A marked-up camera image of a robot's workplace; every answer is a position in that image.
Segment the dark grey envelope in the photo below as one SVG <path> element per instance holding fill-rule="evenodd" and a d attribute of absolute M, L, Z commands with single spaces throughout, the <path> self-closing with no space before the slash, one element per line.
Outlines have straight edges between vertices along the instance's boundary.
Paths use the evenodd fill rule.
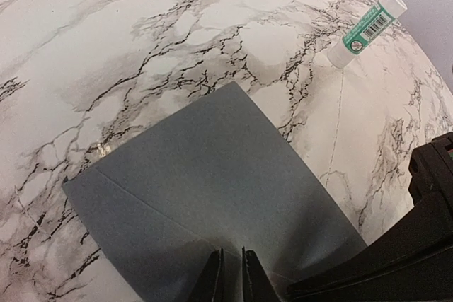
<path fill-rule="evenodd" d="M 224 251 L 229 301 L 242 250 L 278 293 L 349 260 L 365 242 L 237 83 L 160 121 L 63 184 L 71 206 L 144 301 L 185 301 Z"/>

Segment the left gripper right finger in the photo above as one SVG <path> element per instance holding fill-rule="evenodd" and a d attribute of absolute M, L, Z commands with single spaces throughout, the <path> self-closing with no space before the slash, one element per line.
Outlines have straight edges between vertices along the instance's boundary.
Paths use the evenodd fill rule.
<path fill-rule="evenodd" d="M 253 250 L 242 248 L 241 271 L 244 302 L 280 302 Z"/>

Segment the green white glue stick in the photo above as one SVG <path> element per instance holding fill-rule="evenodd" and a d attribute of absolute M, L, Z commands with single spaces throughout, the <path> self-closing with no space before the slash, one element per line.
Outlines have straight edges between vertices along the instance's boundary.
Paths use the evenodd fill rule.
<path fill-rule="evenodd" d="M 328 60 L 343 69 L 407 9 L 403 0 L 378 0 L 328 51 Z"/>

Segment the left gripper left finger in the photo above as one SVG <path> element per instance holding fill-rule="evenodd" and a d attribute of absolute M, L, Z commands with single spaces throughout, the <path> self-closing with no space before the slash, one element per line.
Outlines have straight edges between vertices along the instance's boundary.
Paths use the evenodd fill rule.
<path fill-rule="evenodd" d="M 224 249 L 213 251 L 202 269 L 189 302 L 222 302 L 224 300 L 225 265 Z"/>

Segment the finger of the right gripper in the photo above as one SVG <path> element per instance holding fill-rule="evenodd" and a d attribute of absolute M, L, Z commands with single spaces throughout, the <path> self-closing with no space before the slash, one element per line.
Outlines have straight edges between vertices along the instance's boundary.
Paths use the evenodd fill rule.
<path fill-rule="evenodd" d="M 291 301 L 452 299 L 452 133 L 415 148 L 413 208 L 350 260 L 287 287 Z"/>

